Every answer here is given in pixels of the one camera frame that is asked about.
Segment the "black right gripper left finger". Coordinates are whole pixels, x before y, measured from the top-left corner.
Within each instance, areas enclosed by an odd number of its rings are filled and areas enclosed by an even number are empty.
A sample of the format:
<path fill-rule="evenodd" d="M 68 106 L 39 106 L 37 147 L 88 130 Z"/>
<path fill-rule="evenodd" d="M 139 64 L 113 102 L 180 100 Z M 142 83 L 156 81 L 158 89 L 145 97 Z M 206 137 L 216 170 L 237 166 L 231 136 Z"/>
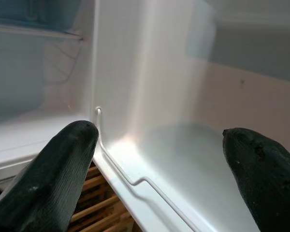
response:
<path fill-rule="evenodd" d="M 99 137 L 85 120 L 56 134 L 0 195 L 0 232 L 65 232 Z"/>

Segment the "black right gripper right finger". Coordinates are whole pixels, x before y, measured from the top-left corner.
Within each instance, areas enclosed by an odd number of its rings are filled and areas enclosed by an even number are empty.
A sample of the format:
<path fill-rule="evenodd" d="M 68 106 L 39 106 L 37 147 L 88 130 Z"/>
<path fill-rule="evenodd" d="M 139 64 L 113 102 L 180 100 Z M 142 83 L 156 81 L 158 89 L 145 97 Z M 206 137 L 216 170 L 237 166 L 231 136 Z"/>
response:
<path fill-rule="evenodd" d="M 223 131 L 223 153 L 261 232 L 290 232 L 290 152 L 246 128 Z"/>

